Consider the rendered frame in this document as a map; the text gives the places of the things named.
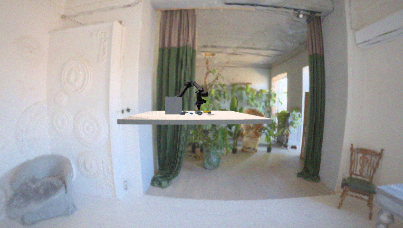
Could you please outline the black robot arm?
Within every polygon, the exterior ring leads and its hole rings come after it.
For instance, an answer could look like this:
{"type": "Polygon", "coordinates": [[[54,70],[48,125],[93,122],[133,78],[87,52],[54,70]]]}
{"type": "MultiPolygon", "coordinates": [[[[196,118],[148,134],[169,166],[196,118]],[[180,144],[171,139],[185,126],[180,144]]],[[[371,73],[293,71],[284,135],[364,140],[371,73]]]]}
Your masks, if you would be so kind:
{"type": "MultiPolygon", "coordinates": [[[[198,91],[195,92],[195,93],[197,93],[197,97],[201,97],[201,96],[202,97],[207,97],[208,96],[208,91],[204,91],[203,88],[201,86],[199,86],[195,81],[188,80],[188,81],[185,82],[184,88],[175,97],[182,97],[182,95],[185,93],[187,88],[193,87],[193,86],[195,86],[199,91],[199,92],[198,91]],[[191,85],[191,83],[193,83],[193,85],[191,85]]],[[[206,100],[201,99],[201,102],[206,103],[206,100]]]]}

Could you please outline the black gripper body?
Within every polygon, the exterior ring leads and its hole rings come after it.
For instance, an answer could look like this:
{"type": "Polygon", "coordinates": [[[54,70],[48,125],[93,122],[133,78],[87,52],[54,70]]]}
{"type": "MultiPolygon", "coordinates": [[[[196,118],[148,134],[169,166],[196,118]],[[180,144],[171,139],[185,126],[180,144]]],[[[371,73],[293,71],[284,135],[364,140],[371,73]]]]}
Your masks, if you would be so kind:
{"type": "Polygon", "coordinates": [[[197,105],[203,104],[203,102],[201,102],[201,101],[202,101],[202,97],[197,97],[196,99],[197,99],[197,101],[196,101],[195,104],[197,104],[197,105]]]}

